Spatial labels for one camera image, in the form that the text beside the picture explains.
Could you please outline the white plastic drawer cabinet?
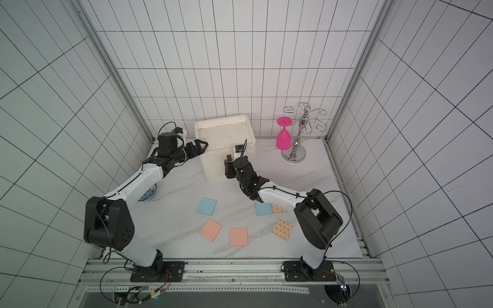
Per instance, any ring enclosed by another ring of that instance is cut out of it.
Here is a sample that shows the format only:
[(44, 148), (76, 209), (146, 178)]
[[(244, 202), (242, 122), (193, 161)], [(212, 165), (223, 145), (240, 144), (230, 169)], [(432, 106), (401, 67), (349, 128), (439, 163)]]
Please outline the white plastic drawer cabinet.
[(210, 184), (227, 180), (224, 160), (234, 155), (234, 147), (247, 142), (245, 155), (255, 162), (256, 139), (247, 115), (209, 119), (195, 123), (195, 138), (208, 143), (205, 153), (199, 156), (205, 178)]

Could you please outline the patterned sticky notes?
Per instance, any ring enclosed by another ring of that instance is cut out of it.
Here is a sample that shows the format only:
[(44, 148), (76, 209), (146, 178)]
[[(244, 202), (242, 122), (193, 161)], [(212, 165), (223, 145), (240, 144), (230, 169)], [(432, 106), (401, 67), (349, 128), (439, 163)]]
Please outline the patterned sticky notes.
[(292, 230), (293, 230), (293, 225), (291, 223), (288, 223), (285, 220), (278, 218), (272, 229), (272, 233), (280, 237), (281, 239), (287, 241), (290, 238)]
[(274, 205), (274, 204), (271, 205), (271, 209), (272, 209), (273, 214), (287, 213), (287, 211), (288, 211), (287, 209), (280, 207), (278, 205)]

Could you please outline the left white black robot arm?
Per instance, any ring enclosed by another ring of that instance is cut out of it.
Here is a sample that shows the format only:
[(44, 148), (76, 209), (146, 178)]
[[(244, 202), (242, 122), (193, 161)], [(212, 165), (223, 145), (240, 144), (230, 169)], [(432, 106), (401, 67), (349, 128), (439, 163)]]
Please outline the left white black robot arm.
[(199, 139), (185, 143), (177, 133), (158, 137), (156, 147), (143, 165), (122, 185), (105, 196), (93, 196), (86, 203), (83, 239), (86, 243), (109, 248), (130, 261), (132, 282), (160, 282), (169, 279), (169, 266), (163, 254), (136, 236), (130, 208), (151, 186), (177, 165), (205, 152), (208, 143)]

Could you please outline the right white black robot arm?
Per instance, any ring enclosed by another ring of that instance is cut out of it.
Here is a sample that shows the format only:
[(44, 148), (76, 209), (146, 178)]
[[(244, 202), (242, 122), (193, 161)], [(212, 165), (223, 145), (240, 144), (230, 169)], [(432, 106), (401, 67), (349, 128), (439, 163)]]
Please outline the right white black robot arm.
[(306, 247), (299, 261), (282, 263), (285, 280), (335, 281), (333, 264), (326, 260), (326, 253), (345, 226), (341, 215), (326, 198), (326, 194), (318, 189), (300, 192), (278, 186), (268, 178), (257, 175), (246, 156), (225, 160), (224, 165), (226, 177), (235, 178), (249, 199), (293, 208), (306, 239)]

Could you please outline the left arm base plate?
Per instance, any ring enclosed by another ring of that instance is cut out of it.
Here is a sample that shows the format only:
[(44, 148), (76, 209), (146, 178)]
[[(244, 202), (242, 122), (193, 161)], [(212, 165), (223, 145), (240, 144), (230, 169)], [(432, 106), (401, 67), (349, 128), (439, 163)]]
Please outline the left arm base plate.
[(160, 260), (150, 267), (135, 266), (130, 277), (131, 282), (181, 282), (186, 263), (183, 261)]

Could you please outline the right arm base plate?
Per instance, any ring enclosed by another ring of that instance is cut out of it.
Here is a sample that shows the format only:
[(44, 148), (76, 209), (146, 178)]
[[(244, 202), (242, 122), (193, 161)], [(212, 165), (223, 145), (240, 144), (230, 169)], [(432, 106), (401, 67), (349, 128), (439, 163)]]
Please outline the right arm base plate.
[(335, 273), (332, 262), (323, 261), (321, 265), (313, 269), (303, 260), (285, 261), (281, 265), (281, 271), (285, 275), (286, 282), (335, 282)]

